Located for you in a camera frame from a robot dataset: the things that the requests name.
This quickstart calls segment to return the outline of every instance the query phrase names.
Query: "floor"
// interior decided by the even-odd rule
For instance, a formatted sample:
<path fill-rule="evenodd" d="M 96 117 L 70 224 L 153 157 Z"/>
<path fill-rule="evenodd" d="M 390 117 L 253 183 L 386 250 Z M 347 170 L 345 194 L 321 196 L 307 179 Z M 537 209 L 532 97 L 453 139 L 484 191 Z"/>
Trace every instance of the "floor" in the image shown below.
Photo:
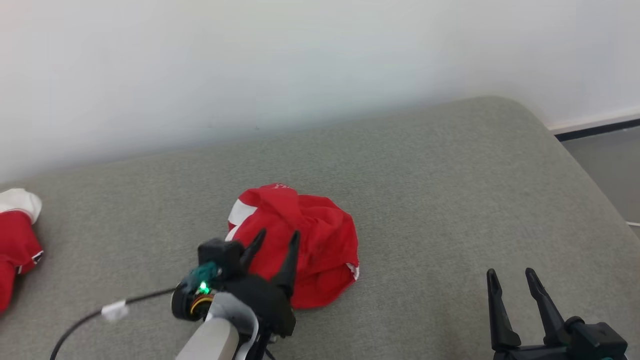
<path fill-rule="evenodd" d="M 640 127 L 562 143 L 620 214 L 640 223 Z M 640 227 L 631 227 L 640 238 Z"/>

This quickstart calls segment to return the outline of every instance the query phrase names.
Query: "black baseboard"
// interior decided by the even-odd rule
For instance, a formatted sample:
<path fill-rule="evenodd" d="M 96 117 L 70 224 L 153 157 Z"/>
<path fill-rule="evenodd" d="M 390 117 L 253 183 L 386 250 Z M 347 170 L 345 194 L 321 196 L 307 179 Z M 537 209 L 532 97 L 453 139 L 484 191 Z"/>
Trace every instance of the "black baseboard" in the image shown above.
<path fill-rule="evenodd" d="M 573 139 L 584 138 L 586 136 L 591 136 L 591 135 L 610 133 L 611 131 L 628 129 L 630 127 L 636 127 L 636 126 L 640 126 L 640 119 L 617 122 L 615 124 L 610 124 L 610 125 L 596 126 L 596 127 L 591 127 L 589 129 L 570 131 L 568 133 L 557 134 L 556 138 L 559 141 L 563 142 L 566 140 L 573 140 Z"/>

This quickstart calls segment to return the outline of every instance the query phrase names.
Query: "orange ring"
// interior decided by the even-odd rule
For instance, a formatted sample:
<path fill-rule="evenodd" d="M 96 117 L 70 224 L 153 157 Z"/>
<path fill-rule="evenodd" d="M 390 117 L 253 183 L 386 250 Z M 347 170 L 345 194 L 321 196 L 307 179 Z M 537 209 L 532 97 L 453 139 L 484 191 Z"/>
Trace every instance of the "orange ring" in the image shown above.
<path fill-rule="evenodd" d="M 197 305 L 199 305 L 199 304 L 201 304 L 201 303 L 203 303 L 203 302 L 205 302 L 205 301 L 213 302 L 213 296 L 201 296 L 201 297 L 198 297 L 198 298 L 193 302 L 193 304 L 191 305 L 191 310 L 189 311 L 189 313 L 190 313 L 191 315 L 193 315 L 193 311 L 196 309 L 196 306 L 197 306 Z"/>

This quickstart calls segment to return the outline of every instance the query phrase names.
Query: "white tape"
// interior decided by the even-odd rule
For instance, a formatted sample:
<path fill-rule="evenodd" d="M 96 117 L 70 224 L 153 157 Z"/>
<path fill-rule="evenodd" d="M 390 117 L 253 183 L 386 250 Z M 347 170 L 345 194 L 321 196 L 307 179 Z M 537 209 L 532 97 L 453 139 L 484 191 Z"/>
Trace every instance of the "white tape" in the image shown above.
<path fill-rule="evenodd" d="M 102 307 L 102 315 L 108 322 L 116 322 L 129 314 L 129 307 L 124 300 Z"/>

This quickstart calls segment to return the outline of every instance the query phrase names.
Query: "white wall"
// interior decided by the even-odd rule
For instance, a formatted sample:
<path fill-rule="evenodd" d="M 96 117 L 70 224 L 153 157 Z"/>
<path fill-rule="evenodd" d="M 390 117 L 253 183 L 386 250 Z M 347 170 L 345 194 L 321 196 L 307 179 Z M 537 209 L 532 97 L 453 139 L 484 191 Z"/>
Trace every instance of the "white wall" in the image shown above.
<path fill-rule="evenodd" d="M 0 181 L 400 104 L 640 114 L 637 0 L 0 0 Z"/>

